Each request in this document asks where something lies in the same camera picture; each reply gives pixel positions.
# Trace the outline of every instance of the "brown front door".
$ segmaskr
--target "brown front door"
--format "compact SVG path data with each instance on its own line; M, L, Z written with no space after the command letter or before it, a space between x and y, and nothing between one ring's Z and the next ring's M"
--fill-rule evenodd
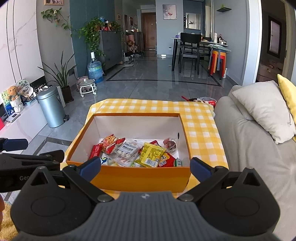
M144 49L155 49L156 42L156 13L142 13L142 30L144 35Z

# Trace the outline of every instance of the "stacked stools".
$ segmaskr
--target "stacked stools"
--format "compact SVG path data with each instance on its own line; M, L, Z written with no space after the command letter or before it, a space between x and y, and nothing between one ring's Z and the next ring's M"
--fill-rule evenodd
M219 71L220 71L220 80L222 80L222 77L224 76L225 69L226 69L226 53L221 52L220 53L220 62L218 61L218 51L213 50L211 55L211 61L209 66L209 76L213 75L213 73L216 72L217 64L219 64Z

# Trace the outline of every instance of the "wall socket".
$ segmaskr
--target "wall socket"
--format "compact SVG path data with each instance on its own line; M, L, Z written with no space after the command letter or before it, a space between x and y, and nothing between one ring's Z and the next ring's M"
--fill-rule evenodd
M71 75L73 75L73 74L75 74L75 72L74 72L74 70L71 70L71 71L69 72L69 76L71 76Z

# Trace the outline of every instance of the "yellow pillow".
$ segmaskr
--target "yellow pillow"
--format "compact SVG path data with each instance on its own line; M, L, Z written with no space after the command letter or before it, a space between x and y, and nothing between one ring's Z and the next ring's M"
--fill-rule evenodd
M287 103L293 120L296 123L296 86L280 74L278 74L277 77L281 93Z

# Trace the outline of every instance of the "yellow fur rug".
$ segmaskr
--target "yellow fur rug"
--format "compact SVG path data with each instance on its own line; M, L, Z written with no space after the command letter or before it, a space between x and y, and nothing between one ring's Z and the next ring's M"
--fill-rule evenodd
M3 221L1 224L0 241L12 240L17 235L17 230L10 218L11 205L5 202L5 209L3 211Z

